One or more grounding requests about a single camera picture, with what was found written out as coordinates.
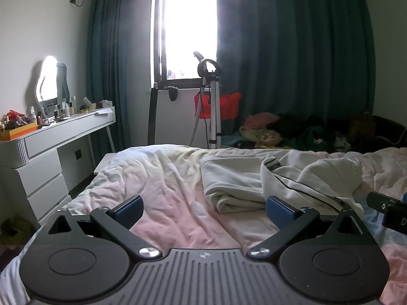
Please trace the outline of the white stool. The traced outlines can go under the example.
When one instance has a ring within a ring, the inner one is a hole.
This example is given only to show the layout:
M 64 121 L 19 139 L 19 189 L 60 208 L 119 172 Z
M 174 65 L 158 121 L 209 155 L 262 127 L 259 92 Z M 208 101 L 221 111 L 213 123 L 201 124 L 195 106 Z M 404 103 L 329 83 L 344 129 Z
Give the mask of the white stool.
M 99 164 L 95 167 L 93 174 L 97 175 L 100 173 L 106 166 L 110 164 L 110 161 L 116 156 L 116 153 L 108 153 L 102 157 L 102 160 Z

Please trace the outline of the orange tray of cosmetics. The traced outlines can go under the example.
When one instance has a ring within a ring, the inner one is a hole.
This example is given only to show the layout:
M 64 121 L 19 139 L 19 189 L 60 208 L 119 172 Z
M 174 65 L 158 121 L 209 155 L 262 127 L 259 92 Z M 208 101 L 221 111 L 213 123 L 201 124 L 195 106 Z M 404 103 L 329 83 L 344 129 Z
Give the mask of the orange tray of cosmetics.
M 1 120 L 1 141 L 11 141 L 38 129 L 37 118 L 9 110 Z

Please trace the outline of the white dressing table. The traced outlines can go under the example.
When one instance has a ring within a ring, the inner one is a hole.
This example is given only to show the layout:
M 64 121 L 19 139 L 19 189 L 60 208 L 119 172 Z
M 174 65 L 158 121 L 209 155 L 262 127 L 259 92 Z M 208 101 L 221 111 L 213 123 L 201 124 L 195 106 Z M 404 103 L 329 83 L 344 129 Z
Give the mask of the white dressing table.
M 72 200 L 58 149 L 116 122 L 114 108 L 78 114 L 18 139 L 1 142 L 1 186 L 13 212 L 39 228 L 54 209 Z

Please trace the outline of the pastel tie-dye bed duvet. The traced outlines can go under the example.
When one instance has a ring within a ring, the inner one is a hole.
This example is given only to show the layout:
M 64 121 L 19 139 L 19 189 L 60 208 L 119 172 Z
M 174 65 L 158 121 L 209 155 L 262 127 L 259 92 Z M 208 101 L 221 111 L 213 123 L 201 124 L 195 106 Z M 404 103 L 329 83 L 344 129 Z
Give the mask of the pastel tie-dye bed duvet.
M 199 161 L 215 155 L 271 154 L 281 164 L 288 162 L 299 167 L 293 159 L 300 153 L 283 149 L 208 150 L 181 145 L 132 147 L 119 152 L 67 209 L 72 214 L 89 214 L 97 207 L 116 207 L 132 195 L 140 195 L 145 212 L 131 231 L 164 253 L 171 248 L 240 248 L 246 252 L 278 229 L 264 209 L 231 214 L 212 209 L 203 193 Z M 364 206 L 364 223 L 390 264 L 390 277 L 381 301 L 406 304 L 406 235 L 384 228 L 383 215 L 369 209 L 365 201 L 371 191 L 402 199 L 406 193 L 406 148 L 368 154 L 303 153 L 307 158 L 347 158 L 361 168 L 362 181 L 354 197 Z M 1 304 L 30 301 L 19 277 L 19 266 L 31 243 L 32 240 L 1 273 Z

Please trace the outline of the lit vanity mirror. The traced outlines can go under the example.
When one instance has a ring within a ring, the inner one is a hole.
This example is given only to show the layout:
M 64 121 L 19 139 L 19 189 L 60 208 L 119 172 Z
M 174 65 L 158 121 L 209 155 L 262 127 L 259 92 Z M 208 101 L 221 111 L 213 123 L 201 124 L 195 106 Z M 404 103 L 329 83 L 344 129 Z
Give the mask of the lit vanity mirror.
M 35 99 L 42 119 L 53 118 L 55 109 L 64 109 L 70 102 L 67 73 L 66 65 L 54 56 L 47 56 L 41 62 L 35 84 Z

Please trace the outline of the pile of clothes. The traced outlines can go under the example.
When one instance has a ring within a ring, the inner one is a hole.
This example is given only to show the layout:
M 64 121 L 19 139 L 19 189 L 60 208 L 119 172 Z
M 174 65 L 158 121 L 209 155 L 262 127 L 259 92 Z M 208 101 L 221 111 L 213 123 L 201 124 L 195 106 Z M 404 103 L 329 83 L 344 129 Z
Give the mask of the pile of clothes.
M 240 149 L 298 149 L 328 153 L 369 153 L 406 146 L 406 127 L 372 114 L 352 114 L 332 119 L 302 118 L 289 114 L 268 117 L 260 128 L 243 125 L 241 138 L 232 145 Z

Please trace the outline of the white zip-up jacket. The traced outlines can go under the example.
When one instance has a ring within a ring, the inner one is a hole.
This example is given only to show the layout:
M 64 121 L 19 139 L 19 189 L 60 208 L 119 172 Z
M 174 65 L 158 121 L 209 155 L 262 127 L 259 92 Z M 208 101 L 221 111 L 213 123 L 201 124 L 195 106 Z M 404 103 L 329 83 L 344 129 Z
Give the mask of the white zip-up jacket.
M 347 158 L 272 149 L 206 156 L 199 164 L 206 200 L 221 214 L 263 209 L 271 196 L 324 215 L 336 215 L 344 207 L 364 214 L 354 197 L 361 167 Z

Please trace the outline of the dark teal right curtain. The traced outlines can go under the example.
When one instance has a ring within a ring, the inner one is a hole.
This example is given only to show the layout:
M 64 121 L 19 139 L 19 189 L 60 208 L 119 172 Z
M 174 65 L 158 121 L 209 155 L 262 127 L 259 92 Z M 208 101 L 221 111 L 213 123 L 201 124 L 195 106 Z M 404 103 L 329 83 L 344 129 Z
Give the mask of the dark teal right curtain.
M 217 61 L 222 85 L 241 95 L 227 135 L 260 112 L 341 121 L 373 109 L 366 0 L 217 0 Z

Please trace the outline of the dark teal left curtain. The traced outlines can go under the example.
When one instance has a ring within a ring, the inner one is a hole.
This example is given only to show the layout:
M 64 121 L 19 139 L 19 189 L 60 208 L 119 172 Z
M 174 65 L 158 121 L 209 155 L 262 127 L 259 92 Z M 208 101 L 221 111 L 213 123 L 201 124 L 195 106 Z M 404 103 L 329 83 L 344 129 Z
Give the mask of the dark teal left curtain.
M 111 136 L 116 151 L 130 146 L 126 83 L 126 20 L 130 0 L 94 0 L 90 12 L 86 60 L 86 96 L 112 102 L 116 122 Z

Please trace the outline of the red laundry bag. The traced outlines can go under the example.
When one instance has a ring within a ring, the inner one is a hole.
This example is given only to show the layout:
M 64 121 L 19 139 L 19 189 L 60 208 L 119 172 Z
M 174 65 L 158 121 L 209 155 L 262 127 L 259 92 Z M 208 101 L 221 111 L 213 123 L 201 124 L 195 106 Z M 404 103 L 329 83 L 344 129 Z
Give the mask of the red laundry bag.
M 205 92 L 202 98 L 201 112 L 199 113 L 200 119 L 207 119 L 211 116 L 210 95 Z M 222 94 L 220 96 L 220 111 L 221 120 L 232 120 L 239 115 L 239 103 L 241 94 L 234 92 L 232 94 Z

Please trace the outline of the dark teal curtain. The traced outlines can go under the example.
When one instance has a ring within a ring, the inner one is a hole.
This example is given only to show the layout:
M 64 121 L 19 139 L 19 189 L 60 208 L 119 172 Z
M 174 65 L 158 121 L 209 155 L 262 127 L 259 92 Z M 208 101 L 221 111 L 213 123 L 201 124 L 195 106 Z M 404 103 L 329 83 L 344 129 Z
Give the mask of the dark teal curtain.
M 341 121 L 373 109 L 366 0 L 217 0 L 217 61 L 222 85 L 241 95 L 227 135 L 260 112 Z
M 130 146 L 126 83 L 126 20 L 130 0 L 94 0 L 90 12 L 86 60 L 86 96 L 112 102 L 116 122 L 111 136 L 116 151 Z

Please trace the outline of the garment steamer stand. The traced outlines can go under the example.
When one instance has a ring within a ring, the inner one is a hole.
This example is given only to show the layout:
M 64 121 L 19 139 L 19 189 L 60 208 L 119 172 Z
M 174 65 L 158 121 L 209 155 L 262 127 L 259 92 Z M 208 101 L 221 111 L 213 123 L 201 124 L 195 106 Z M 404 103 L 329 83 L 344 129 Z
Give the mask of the garment steamer stand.
M 216 61 L 204 58 L 198 51 L 193 52 L 198 59 L 197 72 L 200 77 L 198 101 L 195 106 L 195 119 L 188 139 L 191 146 L 197 133 L 200 119 L 210 119 L 210 127 L 205 126 L 206 144 L 209 149 L 219 149 L 222 146 L 222 125 L 220 105 L 220 76 L 222 70 Z

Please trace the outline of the window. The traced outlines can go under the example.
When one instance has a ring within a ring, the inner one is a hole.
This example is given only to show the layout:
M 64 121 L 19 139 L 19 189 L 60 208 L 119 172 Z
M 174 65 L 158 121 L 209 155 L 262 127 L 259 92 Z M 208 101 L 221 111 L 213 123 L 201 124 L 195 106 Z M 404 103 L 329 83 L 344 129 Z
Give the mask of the window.
M 197 87 L 199 59 L 217 58 L 217 0 L 156 0 L 154 72 L 159 89 Z

